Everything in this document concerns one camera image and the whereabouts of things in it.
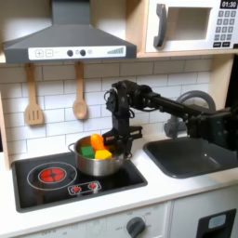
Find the oven knob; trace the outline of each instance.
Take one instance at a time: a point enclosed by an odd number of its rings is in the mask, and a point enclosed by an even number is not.
[[[145,230],[145,222],[142,218],[132,218],[128,221],[126,229],[131,237],[139,237]]]

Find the wooden spatula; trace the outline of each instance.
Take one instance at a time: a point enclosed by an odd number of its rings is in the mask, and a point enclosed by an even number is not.
[[[73,104],[73,113],[76,118],[82,120],[87,117],[86,102],[84,101],[84,64],[75,63],[77,81],[77,100]]]
[[[28,83],[29,105],[25,110],[25,122],[28,125],[39,125],[44,121],[41,108],[36,103],[35,84],[34,84],[34,65],[29,63],[25,65],[25,71]]]

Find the black stovetop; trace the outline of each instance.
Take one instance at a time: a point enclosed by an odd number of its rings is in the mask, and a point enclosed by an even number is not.
[[[136,167],[126,161],[114,175],[91,177],[77,169],[71,153],[13,163],[16,207],[28,212],[146,186]]]

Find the black sink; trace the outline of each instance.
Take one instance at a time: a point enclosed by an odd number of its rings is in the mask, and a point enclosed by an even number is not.
[[[235,168],[235,152],[202,139],[178,138],[147,143],[144,151],[170,177],[185,179]]]

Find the clock display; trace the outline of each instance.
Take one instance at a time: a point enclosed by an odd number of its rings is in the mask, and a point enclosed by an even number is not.
[[[221,9],[237,9],[237,0],[221,0]]]

